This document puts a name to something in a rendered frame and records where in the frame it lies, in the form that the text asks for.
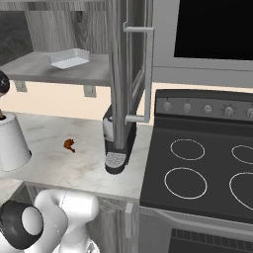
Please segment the black coffee machine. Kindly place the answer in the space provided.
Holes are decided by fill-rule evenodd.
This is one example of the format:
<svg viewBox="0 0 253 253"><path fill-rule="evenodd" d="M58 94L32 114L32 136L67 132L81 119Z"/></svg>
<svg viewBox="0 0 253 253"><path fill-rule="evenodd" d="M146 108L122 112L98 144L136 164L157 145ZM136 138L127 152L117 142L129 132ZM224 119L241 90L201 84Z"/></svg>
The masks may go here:
<svg viewBox="0 0 253 253"><path fill-rule="evenodd" d="M131 125L125 147L123 149L116 149L114 147L113 113L112 107L109 107L103 116L103 136L106 153L106 171L110 174L120 174L128 165L136 137L136 123Z"/></svg>

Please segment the grey wood base cabinet door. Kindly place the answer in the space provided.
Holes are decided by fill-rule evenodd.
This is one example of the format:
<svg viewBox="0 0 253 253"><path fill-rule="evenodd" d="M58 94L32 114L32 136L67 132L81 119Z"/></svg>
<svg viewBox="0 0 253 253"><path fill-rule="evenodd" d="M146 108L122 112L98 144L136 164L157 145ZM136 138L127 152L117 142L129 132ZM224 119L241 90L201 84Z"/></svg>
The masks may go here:
<svg viewBox="0 0 253 253"><path fill-rule="evenodd" d="M98 216L88 223L90 237L100 253L138 253L139 204L136 200L113 200L99 197ZM126 238L125 209L133 203L131 225L132 235Z"/></svg>

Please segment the clear white tupperware container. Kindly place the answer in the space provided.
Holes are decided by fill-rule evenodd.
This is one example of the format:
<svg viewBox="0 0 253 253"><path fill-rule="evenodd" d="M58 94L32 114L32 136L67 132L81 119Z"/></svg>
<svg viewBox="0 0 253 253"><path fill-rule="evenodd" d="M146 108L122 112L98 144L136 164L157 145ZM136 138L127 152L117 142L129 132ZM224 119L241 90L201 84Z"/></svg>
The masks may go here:
<svg viewBox="0 0 253 253"><path fill-rule="evenodd" d="M59 69L67 69L90 61L90 52L81 48L71 48L58 52L50 52L48 61L51 66Z"/></svg>

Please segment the grey wood wall cabinet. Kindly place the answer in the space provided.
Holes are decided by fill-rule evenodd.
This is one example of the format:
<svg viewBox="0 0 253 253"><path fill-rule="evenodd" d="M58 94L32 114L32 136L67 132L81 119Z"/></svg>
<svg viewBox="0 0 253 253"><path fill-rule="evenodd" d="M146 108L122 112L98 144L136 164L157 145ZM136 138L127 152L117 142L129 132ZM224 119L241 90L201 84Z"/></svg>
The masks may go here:
<svg viewBox="0 0 253 253"><path fill-rule="evenodd" d="M50 65L50 52L71 48L90 61ZM13 81L108 86L106 0L0 0L0 70Z"/></svg>

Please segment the grey microwave oven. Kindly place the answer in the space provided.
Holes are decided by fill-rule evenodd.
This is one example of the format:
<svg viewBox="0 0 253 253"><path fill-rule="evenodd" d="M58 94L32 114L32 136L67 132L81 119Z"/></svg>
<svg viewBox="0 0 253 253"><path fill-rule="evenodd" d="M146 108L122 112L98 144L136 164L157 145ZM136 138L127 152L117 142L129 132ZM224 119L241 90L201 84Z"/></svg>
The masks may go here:
<svg viewBox="0 0 253 253"><path fill-rule="evenodd" d="M153 80L253 88L253 0L154 0Z"/></svg>

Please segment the white utensil pot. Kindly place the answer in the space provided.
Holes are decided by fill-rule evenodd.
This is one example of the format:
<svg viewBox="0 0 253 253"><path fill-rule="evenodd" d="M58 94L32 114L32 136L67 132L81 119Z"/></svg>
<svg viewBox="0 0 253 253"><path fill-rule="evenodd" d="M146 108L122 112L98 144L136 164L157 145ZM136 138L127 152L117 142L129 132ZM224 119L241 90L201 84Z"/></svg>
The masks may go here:
<svg viewBox="0 0 253 253"><path fill-rule="evenodd" d="M11 172L27 164L32 152L29 150L18 118L4 112L0 120L0 171Z"/></svg>

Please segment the white wall outlet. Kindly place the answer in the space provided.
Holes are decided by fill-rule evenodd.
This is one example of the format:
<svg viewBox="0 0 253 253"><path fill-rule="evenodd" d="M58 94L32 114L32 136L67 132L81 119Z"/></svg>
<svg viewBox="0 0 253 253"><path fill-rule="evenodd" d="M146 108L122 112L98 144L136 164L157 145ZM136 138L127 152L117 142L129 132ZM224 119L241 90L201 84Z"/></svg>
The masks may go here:
<svg viewBox="0 0 253 253"><path fill-rule="evenodd" d="M95 86L84 85L83 90L84 90L84 96L85 97L89 97L89 98L96 98L97 97L96 87Z"/></svg>
<svg viewBox="0 0 253 253"><path fill-rule="evenodd" d="M18 92L27 92L27 86L25 81L15 81L15 86Z"/></svg>

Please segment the black stove with hob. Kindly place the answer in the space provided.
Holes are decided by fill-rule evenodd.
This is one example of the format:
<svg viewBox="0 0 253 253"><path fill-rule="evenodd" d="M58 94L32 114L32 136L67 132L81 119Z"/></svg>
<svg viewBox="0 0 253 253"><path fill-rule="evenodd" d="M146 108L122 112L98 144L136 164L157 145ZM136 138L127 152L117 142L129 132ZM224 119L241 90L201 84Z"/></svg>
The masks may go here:
<svg viewBox="0 0 253 253"><path fill-rule="evenodd" d="M171 109L165 112L165 102ZM189 113L183 108L192 106ZM210 114L203 108L211 105ZM227 117L225 106L234 114ZM159 89L140 194L138 253L253 253L253 241L177 228L175 211L253 224L253 94Z"/></svg>

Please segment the black round utensil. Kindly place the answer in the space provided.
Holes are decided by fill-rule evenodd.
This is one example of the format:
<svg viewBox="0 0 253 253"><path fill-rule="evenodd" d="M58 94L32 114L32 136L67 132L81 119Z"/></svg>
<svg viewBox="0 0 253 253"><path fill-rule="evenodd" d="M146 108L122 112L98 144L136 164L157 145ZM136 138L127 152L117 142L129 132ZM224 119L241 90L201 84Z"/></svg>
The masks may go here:
<svg viewBox="0 0 253 253"><path fill-rule="evenodd" d="M10 90L10 81L7 75L0 70L0 98Z"/></svg>

